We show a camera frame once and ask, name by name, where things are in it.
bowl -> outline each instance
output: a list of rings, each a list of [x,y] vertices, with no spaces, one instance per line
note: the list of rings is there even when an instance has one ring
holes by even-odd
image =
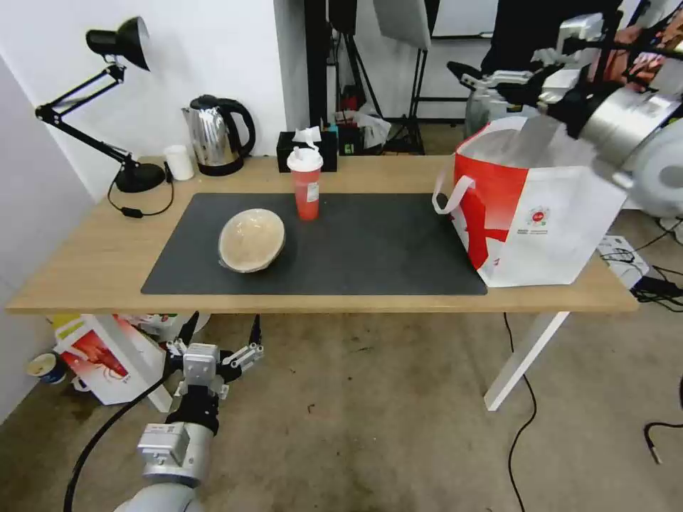
[[[218,237],[219,263],[235,272],[265,269],[285,245],[285,224],[270,210],[253,208],[232,217]]]

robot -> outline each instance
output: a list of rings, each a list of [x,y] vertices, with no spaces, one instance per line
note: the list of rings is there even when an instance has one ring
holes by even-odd
[[[189,343],[199,318],[196,312],[168,343],[164,375],[159,382],[112,417],[86,446],[67,487],[64,511],[73,505],[78,475],[90,450],[123,414],[161,385],[172,373],[182,370],[183,380],[175,393],[177,409],[164,423],[149,423],[137,444],[144,459],[143,475],[150,485],[118,506],[115,512],[202,512],[195,489],[206,478],[211,440],[218,433],[218,403],[228,394],[228,383],[240,378],[264,354],[257,315],[249,342],[237,352],[216,345]]]
[[[659,8],[652,6],[637,22],[647,26]],[[671,50],[616,43],[619,18],[608,26],[601,14],[563,22],[556,47],[534,54],[533,72],[497,70],[484,77],[467,65],[448,67],[476,100],[528,105],[564,123],[570,137],[593,145],[599,176],[626,190],[648,213],[676,217],[683,213],[683,44]],[[655,79],[636,90],[601,79],[609,50],[615,49],[667,59]],[[596,61],[591,80],[589,68]]]

stainless steel kettle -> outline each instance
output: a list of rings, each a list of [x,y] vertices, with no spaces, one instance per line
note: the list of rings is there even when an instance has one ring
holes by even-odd
[[[199,171],[208,176],[225,176],[244,165],[256,141],[256,129],[249,111],[226,98],[203,95],[182,109],[197,155]],[[249,140],[242,144],[232,114],[242,116],[249,131]]]

white table leg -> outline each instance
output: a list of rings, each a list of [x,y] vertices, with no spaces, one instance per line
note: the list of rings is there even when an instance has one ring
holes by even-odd
[[[116,359],[125,367],[134,370],[142,379],[145,387],[155,384],[164,372],[163,365],[154,368],[147,364],[130,338],[123,332],[112,315],[81,315],[85,323],[102,340],[107,342],[107,347],[116,356]],[[171,396],[166,388],[161,385],[149,394],[149,399],[160,412],[168,412],[171,409]]]
[[[524,339],[520,343],[515,343],[514,353],[484,395],[484,403],[489,411],[497,410],[503,403],[567,316],[569,311],[541,313],[536,317]]]

black desk mat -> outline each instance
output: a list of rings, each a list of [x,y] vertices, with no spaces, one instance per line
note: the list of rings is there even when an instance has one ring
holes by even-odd
[[[249,208],[285,223],[285,246],[265,270],[218,263],[218,236]],[[297,217],[294,194],[196,194],[171,234],[143,294],[483,295],[448,217],[429,194],[320,196],[317,220]]]

